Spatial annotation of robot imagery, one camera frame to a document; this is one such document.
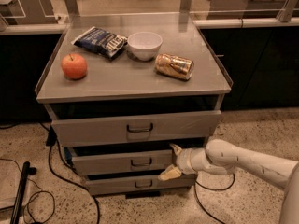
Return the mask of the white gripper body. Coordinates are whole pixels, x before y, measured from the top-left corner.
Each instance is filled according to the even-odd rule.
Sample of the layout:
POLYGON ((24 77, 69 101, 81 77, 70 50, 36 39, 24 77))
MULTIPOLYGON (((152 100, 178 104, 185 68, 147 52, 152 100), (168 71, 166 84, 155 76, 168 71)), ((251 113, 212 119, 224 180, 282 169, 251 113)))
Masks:
POLYGON ((192 168, 191 164, 192 152, 192 148, 187 148, 182 149, 177 155, 176 165, 179 168, 179 170, 185 175, 191 175, 195 173, 195 170, 192 168))

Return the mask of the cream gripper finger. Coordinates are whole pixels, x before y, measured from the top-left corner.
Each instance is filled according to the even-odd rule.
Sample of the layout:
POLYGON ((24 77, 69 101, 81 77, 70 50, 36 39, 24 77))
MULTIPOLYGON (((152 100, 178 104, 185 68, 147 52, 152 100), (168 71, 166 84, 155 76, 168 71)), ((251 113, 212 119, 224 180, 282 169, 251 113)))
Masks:
POLYGON ((168 166, 164 171, 162 171, 158 175, 158 179, 161 181, 167 181, 179 177, 181 177, 181 171, 174 164, 168 166))
POLYGON ((179 145, 171 143, 170 147, 173 149, 176 156, 178 156, 182 152, 182 148, 179 145))

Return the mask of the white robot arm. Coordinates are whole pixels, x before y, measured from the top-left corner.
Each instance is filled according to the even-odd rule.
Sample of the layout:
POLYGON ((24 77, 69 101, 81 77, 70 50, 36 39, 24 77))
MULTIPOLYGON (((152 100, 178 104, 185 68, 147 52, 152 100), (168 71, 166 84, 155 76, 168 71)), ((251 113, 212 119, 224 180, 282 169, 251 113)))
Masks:
POLYGON ((171 144, 175 160, 158 175, 161 181, 204 171, 229 175, 241 168, 284 191, 279 224, 299 224, 299 162, 237 147, 220 139, 205 147, 182 148, 171 144))

